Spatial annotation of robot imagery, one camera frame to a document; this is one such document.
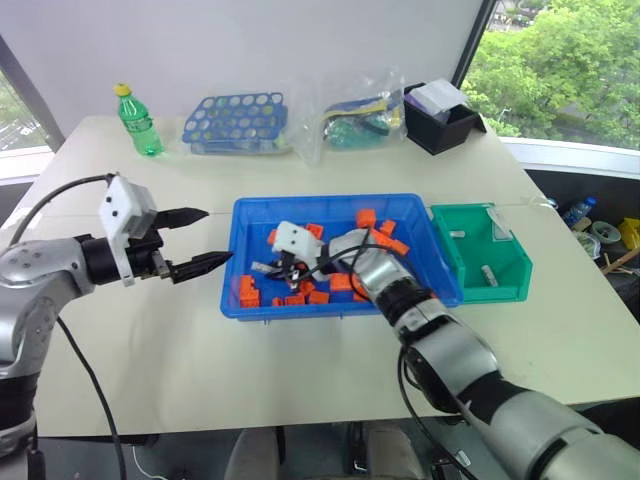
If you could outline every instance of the white table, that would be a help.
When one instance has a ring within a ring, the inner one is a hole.
[[[135,154],[117,118],[83,121],[21,202],[32,206],[71,179],[120,171],[159,208],[214,212],[163,232],[176,261],[228,245],[231,208],[244,196],[415,192],[426,205],[492,201],[534,263],[524,303],[455,313],[494,348],[511,381],[561,402],[640,394],[640,329],[557,214],[532,206],[540,191],[493,133],[473,133],[436,157],[410,141],[394,151],[295,155],[184,153],[180,119],[160,119],[168,153]],[[66,193],[25,238],[100,235],[102,185]],[[3,245],[13,228],[0,233]],[[381,316],[238,322],[219,310],[224,268],[180,285],[151,279],[99,287],[63,317],[92,363],[121,433],[406,417],[396,385],[399,344]],[[420,414],[438,412],[418,394]],[[66,340],[56,332],[36,399],[41,435],[102,435],[104,414]]]

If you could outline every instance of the green plastic bottle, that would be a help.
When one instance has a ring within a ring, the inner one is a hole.
[[[144,104],[131,94],[126,83],[118,83],[113,91],[120,98],[118,115],[133,139],[133,145],[142,155],[153,157],[162,152],[162,142],[153,128],[153,120]]]

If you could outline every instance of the blue plastic tray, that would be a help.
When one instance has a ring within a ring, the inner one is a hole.
[[[431,287],[440,300],[455,307],[462,303],[462,291],[444,260],[443,252],[427,216],[422,200],[413,194],[344,195],[324,197],[241,198],[233,207],[229,250],[234,252],[227,262],[220,310],[238,320],[273,320],[277,318],[336,317],[376,313],[370,303],[354,302],[352,292],[331,293],[327,305],[272,307],[274,297],[291,295],[281,280],[271,280],[251,271],[254,261],[270,263],[277,258],[267,238],[272,229],[287,220],[299,225],[316,223],[324,226],[322,240],[342,235],[356,228],[358,210],[373,208],[378,220],[393,220],[393,238],[409,245],[407,259],[423,285]],[[253,275],[260,289],[259,308],[242,308],[237,297],[240,275]],[[328,282],[315,282],[316,289],[329,291]]]

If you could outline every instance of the yellow object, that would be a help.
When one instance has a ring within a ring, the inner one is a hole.
[[[637,218],[625,218],[618,225],[622,241],[629,250],[640,247],[640,220]]]
[[[119,97],[126,97],[127,95],[131,95],[131,89],[126,83],[116,83],[113,86],[113,91],[116,92],[116,95],[118,95]]]

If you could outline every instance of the blue bottle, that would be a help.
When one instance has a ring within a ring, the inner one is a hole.
[[[585,217],[591,211],[595,204],[596,199],[593,197],[587,197],[583,202],[576,203],[562,215],[564,223],[566,223],[569,228],[573,227],[582,217]]]

